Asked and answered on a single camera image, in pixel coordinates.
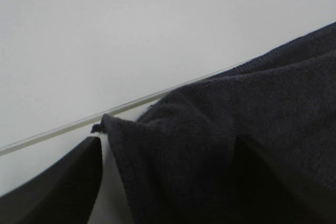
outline dark gray towel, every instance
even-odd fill
[[[233,153],[236,136],[248,134],[281,164],[336,191],[336,23],[178,88],[136,122],[104,115],[101,126],[136,224],[310,223],[296,210],[288,222],[268,215],[276,195],[260,207],[252,200],[256,214],[246,210]]]

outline white surface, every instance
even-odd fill
[[[135,120],[154,102],[116,115]],[[89,135],[101,138],[103,154],[103,178],[89,224],[132,223],[124,188],[117,170],[111,148],[104,134],[90,134],[91,125],[24,149],[0,156],[0,196],[22,185],[43,172]]]
[[[254,58],[335,0],[0,0],[0,146]]]

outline white wall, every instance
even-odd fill
[[[335,20],[335,0],[0,0],[0,146]]]

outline black plastic object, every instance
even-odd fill
[[[43,173],[0,198],[0,223],[87,223],[102,178],[101,143],[87,137]]]
[[[250,136],[234,151],[236,186],[249,223],[336,223],[336,194],[286,164]]]

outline towel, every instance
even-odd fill
[[[336,23],[100,127],[135,224],[336,223]]]

